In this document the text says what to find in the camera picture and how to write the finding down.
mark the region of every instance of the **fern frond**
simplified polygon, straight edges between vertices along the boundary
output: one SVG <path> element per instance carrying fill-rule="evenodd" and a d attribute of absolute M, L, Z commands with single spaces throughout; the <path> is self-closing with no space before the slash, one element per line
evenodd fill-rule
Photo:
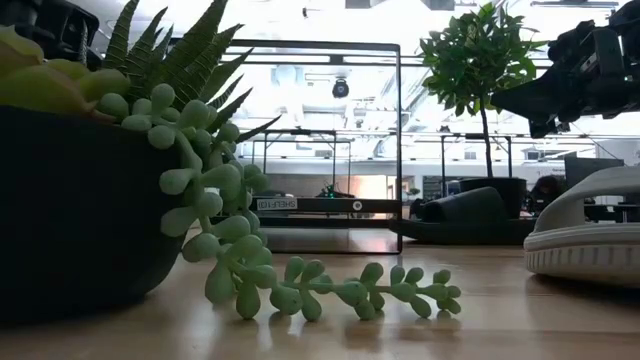
<path fill-rule="evenodd" d="M 216 69 L 218 69 L 218 67 L 216 67 L 215 69 L 213 69 L 213 74 L 211 75 L 212 77 L 215 75 Z M 222 107 L 222 105 L 224 105 L 224 103 L 227 102 L 227 100 L 229 100 L 229 96 L 231 96 L 231 94 L 233 93 L 233 90 L 236 89 L 236 86 L 238 86 L 238 84 L 240 83 L 240 80 L 242 80 L 242 77 L 244 75 L 240 75 L 238 76 L 237 79 L 233 80 L 233 82 L 224 90 L 224 92 L 222 94 L 220 94 L 220 96 L 218 96 L 217 98 L 213 99 L 211 102 L 209 102 L 207 105 L 211 105 L 216 109 L 220 109 Z"/>
<path fill-rule="evenodd" d="M 131 28 L 131 19 L 133 13 L 138 7 L 140 0 L 129 0 L 124 6 L 116 26 L 111 33 L 111 40 L 107 46 L 107 54 L 104 57 L 102 67 L 105 69 L 122 70 L 125 67 L 125 59 L 127 58 L 127 49 L 129 48 L 129 28 Z"/>
<path fill-rule="evenodd" d="M 151 89 L 153 89 L 153 85 L 150 81 L 151 73 L 158 68 L 158 66 L 162 62 L 162 59 L 164 59 L 164 57 L 167 55 L 167 49 L 169 48 L 169 42 L 171 42 L 172 36 L 173 26 L 169 28 L 167 33 L 164 34 L 164 38 L 162 39 L 160 44 L 158 44 L 158 46 L 156 46 L 156 48 L 151 52 L 149 64 L 144 75 L 145 84 L 140 95 L 141 98 L 149 98 L 151 96 Z"/>
<path fill-rule="evenodd" d="M 125 74 L 128 75 L 131 80 L 131 86 L 129 87 L 129 93 L 127 94 L 127 100 L 130 102 L 133 102 L 144 95 L 144 77 L 147 74 L 147 69 L 149 68 L 153 45 L 155 45 L 156 29 L 166 12 L 167 8 L 164 8 L 153 17 L 153 20 L 151 20 L 149 26 L 144 30 L 140 39 L 136 41 L 125 60 Z"/>
<path fill-rule="evenodd" d="M 202 94 L 200 94 L 200 100 L 202 100 L 203 102 L 209 102 L 211 98 L 215 96 L 215 94 L 217 94 L 218 91 L 220 91 L 220 89 L 222 88 L 222 86 L 224 86 L 227 80 L 229 80 L 231 75 L 233 75 L 233 73 L 240 67 L 240 65 L 244 63 L 244 61 L 247 59 L 249 54 L 251 54 L 252 51 L 253 49 L 249 49 L 249 51 L 247 51 L 246 53 L 238 56 L 237 58 L 229 61 L 228 63 L 224 63 L 216 67 L 215 69 L 213 69 L 213 73 L 211 74 L 211 77 L 209 77 L 209 81 L 207 81 L 207 84 L 204 86 L 204 89 L 202 90 Z M 218 106 L 214 105 L 214 107 L 218 108 L 222 106 L 224 104 L 224 101 L 222 102 L 222 104 L 219 104 Z"/>
<path fill-rule="evenodd" d="M 238 96 L 237 99 L 229 103 L 229 105 L 227 105 L 225 108 L 218 111 L 218 116 L 213 121 L 213 123 L 209 125 L 209 127 L 207 128 L 207 131 L 213 134 L 214 132 L 218 131 L 222 125 L 226 124 L 227 121 L 231 119 L 233 114 L 235 114 L 236 111 L 238 111 L 238 109 L 240 108 L 242 103 L 247 99 L 249 94 L 251 94 L 251 90 L 253 90 L 253 88 L 247 90 L 244 94 Z"/>
<path fill-rule="evenodd" d="M 187 72 L 189 72 L 190 74 L 193 74 L 194 72 L 201 71 L 201 69 L 199 68 L 202 68 L 202 67 L 208 68 L 210 71 L 213 70 L 213 68 L 216 65 L 218 65 L 218 62 L 220 62 L 220 58 L 222 58 L 222 55 L 225 53 L 225 51 L 227 51 L 227 48 L 229 47 L 229 45 L 231 45 L 231 40 L 233 40 L 233 37 L 235 36 L 236 32 L 240 30 L 243 26 L 244 25 L 238 24 L 228 28 L 227 30 L 219 34 L 216 34 L 213 37 L 213 41 L 211 42 L 211 45 L 209 45 L 211 49 L 207 57 L 211 57 L 211 58 L 207 59 L 206 61 L 202 61 L 202 60 L 205 60 L 201 58 L 204 54 L 203 52 L 202 54 L 200 54 L 198 58 L 196 58 L 194 62 L 192 62 L 187 67 Z"/>
<path fill-rule="evenodd" d="M 155 86 L 180 74 L 211 44 L 228 0 L 214 0 L 198 22 L 187 31 L 171 49 L 160 66 L 151 74 L 151 86 Z"/>
<path fill-rule="evenodd" d="M 82 65 L 87 65 L 87 49 L 89 45 L 87 42 L 89 41 L 89 29 L 87 28 L 87 23 L 82 20 L 82 32 L 80 33 L 80 49 L 78 49 L 78 62 Z"/>
<path fill-rule="evenodd" d="M 257 128 L 247 131 L 244 134 L 240 134 L 240 136 L 238 136 L 238 139 L 236 139 L 236 144 L 240 144 L 241 142 L 247 141 L 249 139 L 251 139 L 252 137 L 260 134 L 261 132 L 267 130 L 271 125 L 275 124 L 276 121 L 280 120 L 280 118 L 282 117 L 282 114 L 278 115 L 277 118 L 261 125 L 258 126 Z"/>
<path fill-rule="evenodd" d="M 164 28 L 160 28 L 158 30 L 156 30 L 155 35 L 153 35 L 153 44 L 155 45 L 156 42 L 158 42 L 158 38 L 160 37 L 160 34 L 162 34 L 162 30 L 164 30 Z"/>
<path fill-rule="evenodd" d="M 211 77 L 214 67 L 220 61 L 222 54 L 231 44 L 236 31 L 242 25 L 231 27 L 216 35 L 213 42 L 207 46 L 186 69 L 181 69 L 178 76 L 167 81 L 176 91 L 174 107 L 181 110 L 190 100 L 198 99 L 205 84 Z"/>

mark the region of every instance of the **pale green plant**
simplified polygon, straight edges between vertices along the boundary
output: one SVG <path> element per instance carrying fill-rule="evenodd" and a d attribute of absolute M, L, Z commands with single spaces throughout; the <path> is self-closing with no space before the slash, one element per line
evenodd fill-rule
<path fill-rule="evenodd" d="M 320 303 L 312 296 L 336 294 L 345 304 L 352 306 L 357 315 L 368 320 L 375 317 L 385 304 L 382 294 L 409 303 L 418 315 L 429 317 L 430 305 L 420 296 L 437 301 L 440 309 L 452 313 L 460 311 L 455 298 L 460 289 L 446 286 L 450 273 L 442 270 L 434 274 L 433 284 L 418 285 L 424 276 L 420 268 L 406 274 L 396 266 L 390 273 L 390 284 L 379 285 L 383 267 L 368 264 L 359 278 L 335 284 L 324 273 L 318 260 L 305 263 L 292 257 L 286 267 L 284 280 L 278 281 L 272 265 L 267 237 L 260 231 L 260 220 L 249 210 L 251 191 L 264 191 L 268 178 L 255 165 L 242 166 L 235 158 L 235 141 L 240 132 L 230 123 L 220 124 L 212 135 L 207 129 L 219 121 L 218 112 L 200 100 L 189 101 L 182 112 L 172 108 L 176 96 L 167 84 L 156 86 L 151 100 L 139 99 L 133 113 L 125 114 L 122 127 L 147 132 L 149 143 L 159 150 L 178 146 L 182 156 L 179 169 L 164 172 L 159 179 L 162 192 L 183 196 L 184 205 L 167 212 L 161 219 L 161 232 L 169 237 L 182 238 L 198 220 L 201 233 L 189 239 L 182 255 L 189 262 L 217 259 L 205 284 L 205 296 L 213 304 L 236 298 L 236 310 L 245 319 L 253 318 L 260 309 L 258 289 L 271 290 L 270 301 L 281 312 L 293 315 L 299 311 L 307 320 L 317 320 Z M 105 95 L 101 111 L 115 115 L 128 110 L 125 99 L 117 94 Z M 219 193 L 206 191 L 215 188 Z M 211 218 L 228 214 L 213 225 Z"/>

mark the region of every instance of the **wooden surface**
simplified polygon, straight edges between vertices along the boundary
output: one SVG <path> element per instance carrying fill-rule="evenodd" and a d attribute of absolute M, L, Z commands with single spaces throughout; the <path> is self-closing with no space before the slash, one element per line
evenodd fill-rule
<path fill-rule="evenodd" d="M 0 330 L 3 360 L 487 359 L 606 360 L 640 357 L 640 302 L 635 292 L 575 288 L 532 277 L 521 250 L 408 248 L 401 257 L 317 256 L 336 279 L 357 276 L 368 261 L 441 268 L 462 288 L 463 312 L 420 320 L 387 299 L 385 314 L 361 322 L 333 295 L 324 314 L 274 314 L 255 321 L 212 306 L 203 296 L 211 263 L 180 260 L 144 303 L 90 318 Z M 276 256 L 282 271 L 286 256 Z"/>

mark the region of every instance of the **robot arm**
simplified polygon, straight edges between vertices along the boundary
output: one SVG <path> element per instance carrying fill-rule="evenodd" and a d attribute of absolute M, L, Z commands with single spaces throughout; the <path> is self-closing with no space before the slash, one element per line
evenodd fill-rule
<path fill-rule="evenodd" d="M 491 98 L 527 118 L 532 138 L 557 133 L 583 115 L 612 119 L 640 111 L 640 0 L 611 15 L 607 26 L 583 21 L 561 34 L 549 43 L 548 56 L 553 65 L 540 78 Z"/>

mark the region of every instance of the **label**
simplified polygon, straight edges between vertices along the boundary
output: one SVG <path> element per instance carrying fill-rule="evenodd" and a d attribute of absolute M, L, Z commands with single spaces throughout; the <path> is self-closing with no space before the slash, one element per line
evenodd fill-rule
<path fill-rule="evenodd" d="M 258 199 L 256 205 L 257 211 L 296 210 L 298 209 L 298 199 Z"/>

